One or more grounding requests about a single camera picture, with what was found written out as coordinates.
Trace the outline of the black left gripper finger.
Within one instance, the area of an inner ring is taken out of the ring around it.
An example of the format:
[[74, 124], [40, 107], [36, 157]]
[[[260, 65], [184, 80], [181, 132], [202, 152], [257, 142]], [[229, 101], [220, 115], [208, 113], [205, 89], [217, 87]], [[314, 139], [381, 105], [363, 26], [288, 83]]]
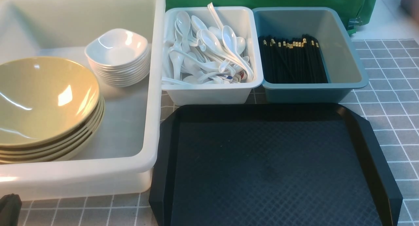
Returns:
[[0, 199], [0, 225], [17, 226], [22, 201], [18, 194], [4, 195]]

